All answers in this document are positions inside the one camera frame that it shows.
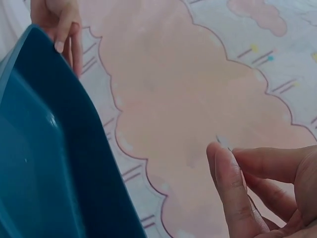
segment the blue plastic tray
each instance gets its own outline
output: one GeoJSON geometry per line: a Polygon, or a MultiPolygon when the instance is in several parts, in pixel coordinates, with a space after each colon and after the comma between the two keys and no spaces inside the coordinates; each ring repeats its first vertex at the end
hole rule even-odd
{"type": "Polygon", "coordinates": [[[0,63],[0,237],[146,237],[94,105],[34,25],[0,63]]]}

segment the white fabric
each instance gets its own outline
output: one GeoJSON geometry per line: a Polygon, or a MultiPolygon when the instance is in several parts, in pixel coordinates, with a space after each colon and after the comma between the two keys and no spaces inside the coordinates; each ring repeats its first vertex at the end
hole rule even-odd
{"type": "Polygon", "coordinates": [[[0,0],[0,60],[30,24],[30,12],[22,0],[0,0]]]}

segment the yellow dot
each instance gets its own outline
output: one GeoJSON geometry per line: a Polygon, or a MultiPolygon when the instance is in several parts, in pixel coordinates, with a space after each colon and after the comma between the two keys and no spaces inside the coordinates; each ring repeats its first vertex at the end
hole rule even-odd
{"type": "Polygon", "coordinates": [[[254,45],[254,44],[251,44],[251,50],[254,52],[254,53],[257,53],[259,51],[259,48],[257,45],[254,45]]]}
{"type": "Polygon", "coordinates": [[[312,58],[315,60],[315,62],[317,63],[317,53],[313,53],[312,54],[312,58]]]}

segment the pink cloud pattern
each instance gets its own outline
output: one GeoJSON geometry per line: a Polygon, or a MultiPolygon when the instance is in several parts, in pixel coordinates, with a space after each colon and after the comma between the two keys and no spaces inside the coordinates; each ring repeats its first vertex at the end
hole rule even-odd
{"type": "Polygon", "coordinates": [[[277,37],[287,32],[286,22],[280,17],[279,11],[264,0],[229,0],[227,6],[234,14],[253,19],[259,27],[271,31],[277,37]]]}

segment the bed sheet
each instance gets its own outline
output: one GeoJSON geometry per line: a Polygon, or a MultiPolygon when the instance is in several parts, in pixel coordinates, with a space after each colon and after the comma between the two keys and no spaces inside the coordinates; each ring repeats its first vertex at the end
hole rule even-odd
{"type": "Polygon", "coordinates": [[[148,237],[228,237],[206,146],[216,135],[242,148],[316,143],[317,3],[80,5],[80,80],[148,237]]]}

